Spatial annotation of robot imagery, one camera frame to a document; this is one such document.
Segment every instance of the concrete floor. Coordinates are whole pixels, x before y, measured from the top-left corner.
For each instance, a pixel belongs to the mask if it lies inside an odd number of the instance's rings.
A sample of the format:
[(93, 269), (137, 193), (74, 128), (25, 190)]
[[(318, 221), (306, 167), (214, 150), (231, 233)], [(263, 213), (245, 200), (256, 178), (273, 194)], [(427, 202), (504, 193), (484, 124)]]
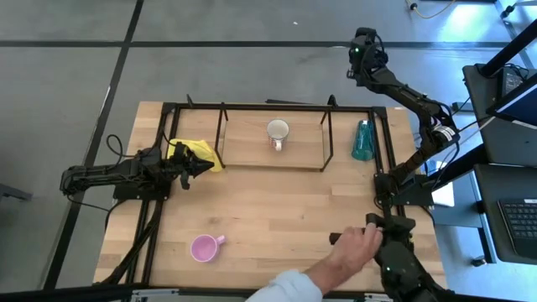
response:
[[(2, 0), (0, 40), (123, 40), (135, 3)], [(430, 14), (444, 5), (423, 1), (420, 11)], [(343, 41), (357, 27), (368, 26), (390, 42), (508, 42), (498, 15), (487, 3), (456, 3), (440, 16), (423, 20), (407, 12), (404, 0), (148, 0), (133, 39)], [(520, 31), (536, 15), (535, 8), (517, 8), (508, 20)], [(450, 105), (467, 99), (461, 68), (488, 61), (498, 49), (387, 51), (388, 66), (401, 81)], [(34, 194), (30, 202), (0, 202), (0, 292), (42, 286), (68, 206), (58, 191), (60, 173), (83, 159), (118, 53), (117, 48), (0, 48), (0, 183)], [(536, 65), (537, 46), (531, 45), (528, 54)], [(519, 57), (514, 62), (522, 65)], [(341, 104), (397, 105), (356, 88), (345, 77), (347, 67), (346, 49), (130, 49), (105, 135), (115, 133), (126, 143), (138, 102), (182, 102), (186, 93), (195, 102), (273, 98), (325, 103), (335, 94)], [(456, 117), (460, 127), (474, 120), (469, 114)], [(416, 131), (414, 117), (412, 125)], [(478, 143), (476, 136), (461, 153)], [(96, 164), (115, 159), (102, 144)], [(109, 207), (111, 192), (89, 190), (85, 202)], [(103, 224), (104, 212), (81, 210), (60, 287), (91, 283)], [(467, 259), (482, 253), (477, 231), (452, 226), (436, 230), (451, 289), (521, 300), (537, 296), (537, 289), (529, 286), (537, 277), (536, 268), (511, 263), (470, 267)], [(192, 298), (212, 300), (241, 299)]]

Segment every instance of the white cable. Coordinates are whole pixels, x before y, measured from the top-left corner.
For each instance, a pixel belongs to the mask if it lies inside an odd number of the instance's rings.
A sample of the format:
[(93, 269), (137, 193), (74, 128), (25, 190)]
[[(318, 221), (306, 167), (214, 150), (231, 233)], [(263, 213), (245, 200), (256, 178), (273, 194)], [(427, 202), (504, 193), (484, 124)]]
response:
[[(476, 130), (476, 132), (472, 133), (469, 137), (463, 139), (460, 143), (459, 143), (459, 148), (466, 142), (468, 141), (468, 139), (472, 138), (474, 135), (476, 135), (478, 132), (480, 132), (481, 130), (483, 130), (490, 122), (492, 122), (494, 120), (494, 118), (496, 117), (491, 117), (489, 118), (481, 127), (479, 127), (478, 130)], [(446, 155), (446, 159), (450, 156), (450, 154), (452, 154), (454, 151), (456, 150), (456, 146)]]

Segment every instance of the metal post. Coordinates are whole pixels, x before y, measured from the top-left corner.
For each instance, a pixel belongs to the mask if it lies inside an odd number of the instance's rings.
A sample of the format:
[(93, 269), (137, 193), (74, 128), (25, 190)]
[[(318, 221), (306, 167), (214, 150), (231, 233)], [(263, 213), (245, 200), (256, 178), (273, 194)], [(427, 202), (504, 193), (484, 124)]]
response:
[(481, 68), (482, 76), (492, 76), (535, 38), (537, 38), (537, 19)]

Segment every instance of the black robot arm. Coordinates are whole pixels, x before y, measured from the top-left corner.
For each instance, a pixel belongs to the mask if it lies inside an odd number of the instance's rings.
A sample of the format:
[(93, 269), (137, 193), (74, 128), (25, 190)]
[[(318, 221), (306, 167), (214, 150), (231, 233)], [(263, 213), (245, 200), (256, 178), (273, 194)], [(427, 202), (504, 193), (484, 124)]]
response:
[(160, 190), (178, 176), (181, 187), (188, 190), (190, 176), (196, 177), (213, 166), (214, 163), (196, 157), (186, 145), (177, 143), (174, 155), (169, 159), (162, 159), (159, 148), (146, 148), (118, 164), (72, 166), (61, 175), (60, 190), (64, 195), (74, 195), (99, 185)]
[(458, 142), (459, 131), (449, 113), (449, 107), (397, 80), (394, 73), (386, 67), (388, 55), (374, 29), (357, 30), (349, 49), (349, 62), (351, 69), (347, 72), (347, 77), (355, 80), (357, 86), (391, 97), (414, 112), (420, 121), (420, 147), (406, 162), (387, 174), (376, 175), (377, 198), (382, 201), (393, 199), (392, 204), (395, 205), (404, 204), (408, 198), (398, 195), (404, 193), (409, 186), (425, 188), (430, 193), (432, 184), (426, 176), (416, 177), (414, 172), (427, 159)]

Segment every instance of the light blue sleeve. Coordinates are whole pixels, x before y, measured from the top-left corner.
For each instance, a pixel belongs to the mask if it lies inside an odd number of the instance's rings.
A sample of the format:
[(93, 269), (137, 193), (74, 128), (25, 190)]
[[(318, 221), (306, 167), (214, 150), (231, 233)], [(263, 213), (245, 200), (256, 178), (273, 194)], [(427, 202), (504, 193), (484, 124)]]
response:
[(296, 270), (279, 274), (270, 284), (258, 290), (247, 302), (321, 302), (321, 290), (310, 277)]

